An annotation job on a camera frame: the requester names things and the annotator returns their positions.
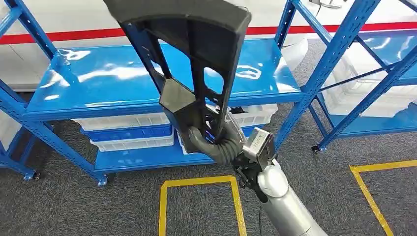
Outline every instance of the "blue metal shelf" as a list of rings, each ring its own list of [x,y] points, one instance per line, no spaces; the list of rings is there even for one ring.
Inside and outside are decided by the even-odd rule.
[[[322,106],[333,127],[336,127],[346,117],[329,114],[321,94],[317,95],[317,101]],[[411,103],[407,109],[398,112],[392,118],[358,117],[342,130],[337,138],[410,131],[417,131],[417,105],[414,103]]]
[[[173,76],[192,88],[189,59],[169,44],[162,44],[162,50]],[[216,72],[205,70],[205,77],[213,90],[222,88]],[[275,41],[245,40],[229,105],[302,98]],[[158,100],[159,93],[132,46],[61,49],[23,116],[57,120],[161,112]]]

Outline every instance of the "yellow floor tape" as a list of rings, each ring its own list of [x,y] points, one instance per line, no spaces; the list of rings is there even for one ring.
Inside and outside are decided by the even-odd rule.
[[[232,195],[233,195],[233,201],[235,204],[236,218],[238,220],[239,235],[246,236],[246,226],[245,226],[245,220],[243,218],[242,205],[240,203],[238,183],[234,176],[189,178],[189,179],[165,181],[161,187],[161,199],[159,203],[159,236],[166,235],[168,187],[179,187],[179,186],[210,184],[210,183],[224,183],[224,182],[230,182],[232,186]]]
[[[353,176],[355,177],[362,193],[364,194],[366,200],[368,201],[369,205],[371,206],[372,211],[375,214],[375,217],[378,219],[379,223],[381,224],[382,228],[384,229],[387,236],[393,236],[394,233],[392,232],[391,228],[389,227],[387,221],[385,220],[384,216],[382,215],[381,211],[379,210],[378,206],[376,205],[374,199],[369,193],[368,188],[366,187],[365,183],[363,182],[362,177],[360,177],[361,172],[370,172],[370,171],[383,171],[383,170],[390,170],[396,168],[404,168],[404,167],[413,167],[417,166],[417,160],[412,161],[400,161],[400,162],[391,162],[391,163],[382,163],[382,164],[374,164],[374,165],[365,165],[365,166],[349,166]]]

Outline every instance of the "white plastic bin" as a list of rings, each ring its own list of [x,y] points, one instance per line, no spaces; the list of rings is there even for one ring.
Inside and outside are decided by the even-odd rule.
[[[276,104],[246,106],[242,108],[247,113],[234,114],[234,117],[242,127],[269,123],[271,116],[278,110]],[[73,121],[79,123],[85,131],[162,125],[170,123],[164,113],[82,118],[73,119]]]
[[[8,150],[10,143],[19,132],[22,125],[16,122],[8,114],[0,111],[0,141],[3,144],[4,150]]]
[[[118,151],[129,150],[139,148],[156,148],[164,146],[174,145],[174,130],[170,136],[164,137],[152,137],[152,138],[140,138],[140,139],[123,139],[123,140],[111,140],[90,143],[96,145],[100,151]]]
[[[368,71],[380,68],[373,57],[359,44],[353,43],[346,51],[323,87],[344,81]],[[322,92],[326,108],[332,115],[348,115],[365,96],[387,75],[381,71],[336,86]],[[382,94],[361,115],[368,117],[394,117],[417,98],[417,86],[392,87]]]
[[[278,111],[276,104],[256,105],[242,107],[246,113],[233,114],[241,127],[253,126],[259,124],[268,124],[271,117]]]
[[[73,119],[73,121],[79,123],[85,131],[169,124],[167,116],[162,112],[128,116],[82,118]]]

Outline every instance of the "shelf leg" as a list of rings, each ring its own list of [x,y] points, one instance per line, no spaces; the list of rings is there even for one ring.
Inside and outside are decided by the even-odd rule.
[[[327,131],[325,129],[325,127],[323,126],[323,123],[321,122],[319,116],[317,115],[316,111],[314,110],[313,106],[311,106],[311,104],[308,106],[308,109],[310,110],[311,116],[313,117],[314,121],[317,124],[317,127],[320,130],[320,133],[322,134],[323,137],[325,137],[327,135]]]
[[[325,147],[362,112],[364,112],[378,97],[390,89],[411,67],[417,63],[417,46],[402,59],[388,75],[319,143]]]
[[[41,121],[26,121],[22,119],[21,114],[26,112],[21,103],[10,97],[4,90],[0,89],[0,109],[6,112],[10,117],[19,122],[25,129],[37,136],[40,140],[51,146],[63,157],[71,161],[74,165],[87,172],[98,182],[107,182],[107,177],[101,173],[94,172],[94,166],[86,161],[79,153],[72,149],[62,139],[60,139],[49,126]]]
[[[302,101],[294,104],[287,119],[278,131],[275,137],[276,149],[282,145],[296,122],[307,110],[334,66],[339,62],[348,46],[353,42],[378,3],[379,0],[360,0],[353,3],[309,80],[301,87],[302,92],[305,93],[305,97]]]
[[[26,143],[25,150],[23,151],[22,155],[20,156],[19,163],[24,165],[26,163],[26,160],[29,157],[30,151],[32,150],[33,145],[36,142],[36,136],[31,135],[29,138],[29,141]]]
[[[60,139],[49,127],[45,126],[42,122],[28,122],[20,121],[22,125],[29,130],[32,134],[36,135],[40,140],[51,146],[55,151],[71,161],[74,165],[78,166],[92,178],[96,179],[99,183],[105,184],[107,177],[100,173],[94,172],[94,166],[86,161],[79,153],[72,149],[62,139]]]
[[[16,171],[17,173],[22,174],[24,177],[24,180],[32,179],[33,175],[35,174],[35,171],[32,169],[27,168],[26,166],[13,161],[8,156],[0,154],[0,164],[3,164],[6,168],[12,169]]]

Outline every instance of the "blue shelf surface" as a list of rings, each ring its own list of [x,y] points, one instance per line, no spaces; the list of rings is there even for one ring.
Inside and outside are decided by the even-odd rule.
[[[360,38],[387,65],[402,60],[417,46],[417,30],[360,33]],[[411,67],[397,85],[417,84],[417,65]]]
[[[329,114],[321,93],[317,98],[331,124],[336,127],[346,116]],[[410,131],[417,131],[417,105],[414,103],[410,103],[407,109],[398,112],[392,118],[358,117],[339,134],[338,138]]]
[[[161,44],[172,75],[192,89],[186,55]],[[205,69],[205,82],[217,91],[223,82]],[[273,39],[245,40],[230,106],[295,102],[303,98]],[[29,120],[87,118],[160,112],[159,93],[131,45],[60,49],[24,114]]]

